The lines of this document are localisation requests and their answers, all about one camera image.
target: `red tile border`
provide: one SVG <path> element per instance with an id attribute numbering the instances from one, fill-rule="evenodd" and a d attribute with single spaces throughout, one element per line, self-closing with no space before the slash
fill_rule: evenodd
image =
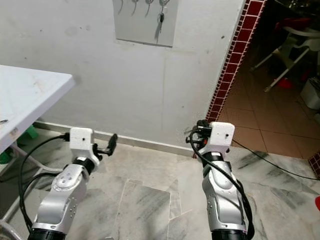
<path id="1" fill-rule="evenodd" d="M 253 30 L 254 26 L 257 22 L 257 17 L 256 16 L 245 16 L 244 21 L 243 21 L 243 25 L 242 25 L 242 29 L 250 29 Z"/>
<path id="2" fill-rule="evenodd" d="M 313 155 L 308 161 L 316 177 L 320 179 L 320 151 Z"/>
<path id="3" fill-rule="evenodd" d="M 258 16 L 262 7 L 261 1 L 252 1 L 246 14 Z"/>
<path id="4" fill-rule="evenodd" d="M 211 99 L 206 119 L 216 121 L 222 111 L 225 101 L 235 79 L 235 75 L 242 62 L 243 55 L 248 49 L 251 36 L 259 21 L 259 17 L 267 0 L 246 0 L 243 6 L 239 22 L 235 28 L 215 92 Z"/>
<path id="5" fill-rule="evenodd" d="M 249 29 L 241 29 L 236 40 L 242 41 L 242 42 L 247 42 L 250 38 L 251 32 L 252 31 Z"/>

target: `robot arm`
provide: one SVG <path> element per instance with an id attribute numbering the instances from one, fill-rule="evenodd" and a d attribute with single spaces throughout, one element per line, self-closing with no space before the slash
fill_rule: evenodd
<path id="1" fill-rule="evenodd" d="M 93 143 L 93 130 L 74 127 L 70 131 L 72 164 L 55 177 L 51 190 L 42 200 L 28 240 L 64 240 L 72 225 L 78 204 L 84 199 L 90 174 L 100 164 L 102 156 L 112 155 L 117 135 L 108 148 L 100 149 Z"/>
<path id="2" fill-rule="evenodd" d="M 234 182 L 237 182 L 232 174 L 230 163 L 224 161 L 226 153 L 229 152 L 235 126 L 226 122 L 211 122 L 209 125 L 205 121 L 198 121 L 197 126 L 193 129 L 197 132 L 198 139 L 193 140 L 193 134 L 191 134 L 186 142 L 198 144 L 198 154 L 208 162 L 218 166 Z M 207 161 L 201 160 L 203 164 L 202 188 L 207 200 L 207 214 L 212 239 L 251 239 L 254 229 L 250 229 L 250 236 L 248 236 L 244 221 L 242 195 L 236 186 L 220 171 L 208 164 Z"/>

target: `green object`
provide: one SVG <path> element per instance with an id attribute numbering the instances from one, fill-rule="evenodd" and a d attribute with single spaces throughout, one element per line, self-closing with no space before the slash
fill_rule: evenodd
<path id="1" fill-rule="evenodd" d="M 28 129 L 25 131 L 25 133 L 29 134 L 31 139 L 35 139 L 36 137 L 39 136 L 39 134 L 37 133 L 37 131 L 33 125 L 28 127 Z"/>
<path id="2" fill-rule="evenodd" d="M 35 139 L 36 137 L 38 137 L 38 133 L 35 129 L 34 126 L 30 126 L 28 127 L 27 130 L 25 130 L 25 132 L 17 139 L 17 143 L 18 143 L 18 146 L 20 145 L 25 145 L 25 142 L 26 141 L 29 141 L 30 139 Z"/>
<path id="3" fill-rule="evenodd" d="M 0 164 L 8 164 L 12 160 L 13 150 L 8 147 L 3 153 L 0 154 Z"/>

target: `white wall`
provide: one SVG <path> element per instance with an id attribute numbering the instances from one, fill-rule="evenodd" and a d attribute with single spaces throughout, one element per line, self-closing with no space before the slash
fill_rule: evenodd
<path id="1" fill-rule="evenodd" d="M 164 48 L 116 40 L 112 0 L 0 0 L 0 64 L 74 75 L 46 122 L 185 146 L 243 1 L 179 0 L 173 48 Z"/>

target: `white table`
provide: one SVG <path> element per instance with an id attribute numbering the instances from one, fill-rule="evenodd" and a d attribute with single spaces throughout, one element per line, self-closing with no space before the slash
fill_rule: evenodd
<path id="1" fill-rule="evenodd" d="M 15 154 L 25 156 L 26 153 L 15 144 L 15 141 L 74 85 L 75 81 L 71 74 L 0 65 L 0 121 L 8 120 L 0 124 L 0 153 L 11 146 Z M 13 158 L 8 164 L 0 164 L 0 175 L 16 159 Z M 37 173 L 42 170 L 61 171 L 46 167 L 31 156 L 28 160 L 39 167 Z M 18 205 L 19 198 L 0 220 L 0 225 L 11 232 L 15 239 L 21 240 L 7 223 Z"/>

